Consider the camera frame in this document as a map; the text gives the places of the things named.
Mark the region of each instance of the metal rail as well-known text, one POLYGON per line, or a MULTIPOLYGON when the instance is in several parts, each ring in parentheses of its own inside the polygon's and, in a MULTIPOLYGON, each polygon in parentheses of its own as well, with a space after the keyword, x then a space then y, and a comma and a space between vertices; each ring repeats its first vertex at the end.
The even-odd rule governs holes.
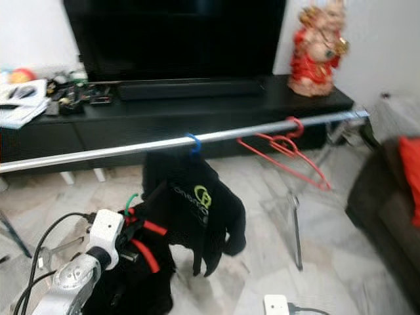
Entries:
MULTIPOLYGON (((336 114, 318 115, 300 119, 305 127, 313 125, 321 125, 324 123, 334 123, 339 121, 348 121, 355 119, 365 119, 369 114, 365 110, 339 112, 336 114)), ((292 121, 279 121, 277 123, 267 123, 252 127, 244 127, 239 129, 231 129, 226 131, 217 131, 215 133, 206 133, 196 136, 201 142, 214 142, 220 140, 228 140, 233 138, 247 137, 256 133, 273 133, 278 131, 286 131, 294 129, 296 124, 292 121)), ((168 140, 159 140, 141 144, 132 144, 129 146, 118 146, 115 148, 89 150, 83 152, 60 154, 57 156, 46 156, 35 159, 23 159, 21 161, 6 162, 0 164, 0 173, 20 171, 23 169, 34 169, 37 167, 46 167, 51 165, 73 163, 78 161, 86 161, 88 159, 108 158, 111 156, 122 156, 125 154, 133 154, 150 150, 174 148, 176 146, 186 146, 194 143, 194 139, 188 137, 173 138, 168 140)))

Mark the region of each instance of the red hanger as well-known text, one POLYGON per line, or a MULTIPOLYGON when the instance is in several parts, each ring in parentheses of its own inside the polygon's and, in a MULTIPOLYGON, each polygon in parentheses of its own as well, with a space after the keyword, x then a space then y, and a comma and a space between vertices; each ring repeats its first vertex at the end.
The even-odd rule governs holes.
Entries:
POLYGON ((262 156, 264 159, 270 161, 277 167, 287 171, 288 173, 291 173, 292 175, 296 176, 299 179, 305 180, 309 184, 319 188, 320 190, 328 191, 331 190, 331 185, 326 180, 326 177, 321 172, 319 167, 315 165, 314 162, 312 162, 309 157, 305 156, 302 152, 299 151, 296 144, 292 141, 292 138, 299 138, 304 131, 303 124, 295 117, 288 117, 287 120, 294 121, 297 124, 297 130, 292 133, 288 133, 285 136, 282 135, 276 135, 276 136, 269 136, 265 135, 263 133, 257 133, 255 136, 267 139, 269 141, 269 145, 275 149, 276 151, 279 151, 280 153, 288 156, 289 158, 302 158, 304 161, 306 161, 314 170, 317 172, 320 176, 320 181, 316 182, 315 180, 312 180, 311 178, 307 177, 306 175, 299 173, 290 167, 280 163, 279 161, 276 161, 275 159, 269 157, 268 155, 262 153, 261 151, 258 151, 256 148, 250 146, 249 144, 246 144, 242 138, 237 138, 236 141, 241 144, 242 146, 246 147, 247 149, 251 150, 252 152, 258 154, 259 156, 262 156))

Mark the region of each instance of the black cable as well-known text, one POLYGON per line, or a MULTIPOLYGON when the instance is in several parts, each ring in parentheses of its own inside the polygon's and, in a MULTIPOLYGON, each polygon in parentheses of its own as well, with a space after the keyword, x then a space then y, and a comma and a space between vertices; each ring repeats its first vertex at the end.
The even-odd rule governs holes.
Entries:
POLYGON ((5 262, 7 262, 11 257, 9 255, 6 255, 4 257, 0 258, 0 264, 3 264, 5 262))
POLYGON ((297 312, 314 312, 322 315, 329 315, 327 312, 324 312, 323 310, 317 310, 316 308, 309 308, 309 307, 299 307, 293 303, 287 303, 287 306, 289 307, 290 315, 294 315, 297 312))
MULTIPOLYGON (((42 279, 45 279, 46 277, 52 276, 53 274, 55 274, 55 272, 56 272, 56 271, 57 271, 57 270, 54 270, 54 271, 52 271, 52 272, 48 272, 47 274, 43 274, 42 276, 40 276, 40 277, 36 278, 36 279, 33 281, 33 285, 32 285, 32 287, 34 287, 34 286, 35 286, 35 284, 37 284, 38 282, 40 282, 42 279)), ((19 299, 18 299, 18 302, 16 303, 16 306, 14 307, 14 312, 13 312, 13 315, 17 315, 17 314, 19 313, 19 308, 20 308, 20 305, 22 304, 22 301, 24 300, 24 298, 28 295, 28 292, 29 292, 29 287, 27 287, 27 288, 25 289, 25 291, 23 291, 23 292, 22 292, 22 294, 20 295, 20 297, 19 297, 19 299)))
POLYGON ((26 298, 24 299, 24 305, 22 307, 22 315, 26 315, 26 309, 28 308, 29 298, 31 296, 31 291, 32 291, 32 286, 33 286, 33 279, 35 278, 35 271, 36 271, 36 268, 37 268, 37 261, 38 261, 39 252, 41 250, 41 246, 43 245, 43 243, 44 243, 45 239, 47 238, 48 234, 51 232, 51 230, 53 230, 53 228, 55 228, 57 226, 58 223, 60 223, 64 219, 66 219, 68 217, 71 217, 71 216, 74 216, 74 215, 83 217, 85 219, 88 219, 89 218, 89 215, 84 214, 84 213, 79 213, 79 212, 68 213, 67 215, 62 216, 57 221, 55 221, 54 223, 52 223, 50 225, 50 227, 42 235, 41 239, 39 240, 39 242, 37 244, 37 247, 35 249, 35 253, 33 254, 31 274, 29 276, 29 282, 28 282, 28 293, 27 293, 26 298))

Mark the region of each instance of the marble floor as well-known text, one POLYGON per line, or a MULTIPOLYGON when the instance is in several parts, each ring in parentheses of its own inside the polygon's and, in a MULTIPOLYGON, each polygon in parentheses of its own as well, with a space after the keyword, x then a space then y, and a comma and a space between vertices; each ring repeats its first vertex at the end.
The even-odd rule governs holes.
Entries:
MULTIPOLYGON (((287 187, 296 187, 299 180, 256 156, 210 160, 245 204, 247 247, 235 257, 224 256, 208 278, 193 277, 192 253, 172 247, 178 271, 172 281, 171 314, 263 315, 266 294, 282 294, 299 306, 329 314, 415 314, 372 245, 344 213, 348 192, 367 155, 364 146, 334 149, 322 167, 333 190, 308 186, 299 196, 302 272, 291 255, 293 229, 285 198, 287 187)), ((275 156, 305 171, 302 163, 275 156)), ((48 225, 64 213, 120 210, 129 196, 141 191, 141 166, 108 169, 106 176, 106 182, 98 182, 92 171, 77 172, 73 186, 67 186, 59 174, 8 177, 10 188, 0 193, 0 207, 33 250, 48 225)), ((47 246, 70 241, 85 228, 82 221, 69 219, 54 230, 47 246)), ((0 248, 1 256, 10 255, 0 264, 0 314, 5 315, 11 314, 27 282, 30 260, 3 235, 0 248)), ((52 268, 76 250, 55 257, 52 268)), ((37 287, 33 303, 47 285, 37 287)))

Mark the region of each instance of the red figurine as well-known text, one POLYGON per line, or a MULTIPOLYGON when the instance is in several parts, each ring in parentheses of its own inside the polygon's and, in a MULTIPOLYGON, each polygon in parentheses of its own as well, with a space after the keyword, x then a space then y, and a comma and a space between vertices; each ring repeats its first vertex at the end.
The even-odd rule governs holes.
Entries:
POLYGON ((341 37, 345 25, 342 0, 334 0, 321 9, 312 6, 299 16, 303 27, 295 34, 289 86, 304 96, 328 95, 333 89, 332 68, 348 51, 341 37))

